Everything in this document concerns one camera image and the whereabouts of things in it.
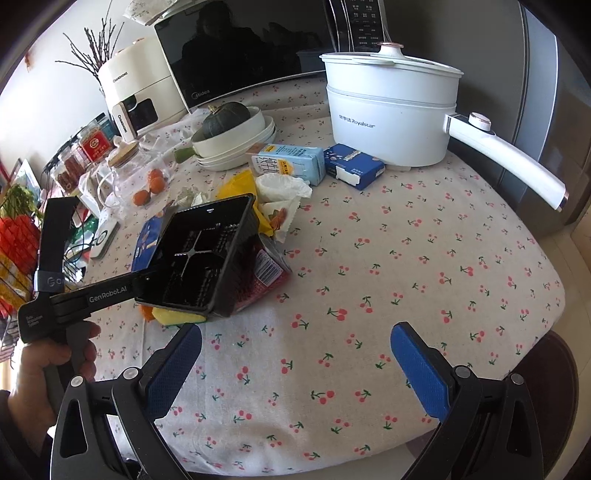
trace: hand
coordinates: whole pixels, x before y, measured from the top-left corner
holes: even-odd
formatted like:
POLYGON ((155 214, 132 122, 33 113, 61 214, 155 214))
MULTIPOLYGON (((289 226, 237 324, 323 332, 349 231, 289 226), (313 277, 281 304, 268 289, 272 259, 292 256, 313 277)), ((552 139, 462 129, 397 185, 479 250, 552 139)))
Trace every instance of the hand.
MULTIPOLYGON (((100 334, 100 327, 94 323, 90 338, 100 334)), ((49 365, 63 365, 70 360, 72 350, 53 340, 44 339, 26 345, 22 349, 16 386, 8 397, 8 410, 14 423, 37 455, 41 453, 47 430, 56 424, 56 415, 47 398, 47 386, 43 368, 49 365)), ((96 374, 96 347, 88 341, 84 356, 86 362, 80 367, 80 375, 94 381, 96 374)))

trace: white electric pot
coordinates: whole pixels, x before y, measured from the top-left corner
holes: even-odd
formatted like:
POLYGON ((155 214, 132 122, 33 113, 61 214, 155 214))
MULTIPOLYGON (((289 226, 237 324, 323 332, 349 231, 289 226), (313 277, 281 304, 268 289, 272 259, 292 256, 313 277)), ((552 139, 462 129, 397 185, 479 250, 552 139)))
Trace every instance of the white electric pot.
POLYGON ((460 70, 406 57, 397 43, 380 45, 379 53, 321 56, 337 143, 386 165, 424 167, 445 157, 451 136, 490 157, 561 210, 569 196, 564 183, 497 137, 487 117, 456 114, 460 70))

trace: sponge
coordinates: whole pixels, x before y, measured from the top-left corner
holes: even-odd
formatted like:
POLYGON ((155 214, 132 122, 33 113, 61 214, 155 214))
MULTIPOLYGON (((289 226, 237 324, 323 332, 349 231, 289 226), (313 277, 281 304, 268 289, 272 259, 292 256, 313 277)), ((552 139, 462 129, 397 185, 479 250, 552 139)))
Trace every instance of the sponge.
POLYGON ((207 319, 203 315, 197 315, 196 313, 186 312, 175 312, 174 310, 164 310, 154 308, 152 315, 162 325, 181 325, 183 323, 203 323, 207 319))

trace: white device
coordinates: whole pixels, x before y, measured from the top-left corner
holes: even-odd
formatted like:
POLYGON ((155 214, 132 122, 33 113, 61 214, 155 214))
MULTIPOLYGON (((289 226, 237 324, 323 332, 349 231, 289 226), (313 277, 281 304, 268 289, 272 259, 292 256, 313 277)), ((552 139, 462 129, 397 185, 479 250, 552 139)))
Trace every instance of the white device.
POLYGON ((157 38, 140 38, 99 70, 109 111, 126 142, 188 113, 157 38))
POLYGON ((100 223, 96 230, 95 238, 92 241, 92 248, 90 249, 90 257, 93 260, 103 258, 117 230, 119 230, 119 222, 114 218, 107 218, 106 221, 100 223))
POLYGON ((407 57, 398 43, 380 45, 379 53, 321 56, 335 142, 386 165, 425 167, 445 157, 453 137, 497 162, 561 211, 569 197, 562 181, 497 137, 484 115, 456 114, 460 70, 407 57))

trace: pumpkin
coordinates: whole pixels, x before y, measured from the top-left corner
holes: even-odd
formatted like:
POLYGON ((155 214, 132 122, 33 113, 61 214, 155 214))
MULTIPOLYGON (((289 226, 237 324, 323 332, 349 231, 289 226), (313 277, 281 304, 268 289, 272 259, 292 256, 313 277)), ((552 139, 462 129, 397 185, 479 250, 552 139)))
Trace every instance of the pumpkin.
POLYGON ((246 106, 238 102, 224 103, 221 107, 214 109, 203 121, 201 127, 202 140, 216 137, 240 124, 243 124, 251 117, 246 106))

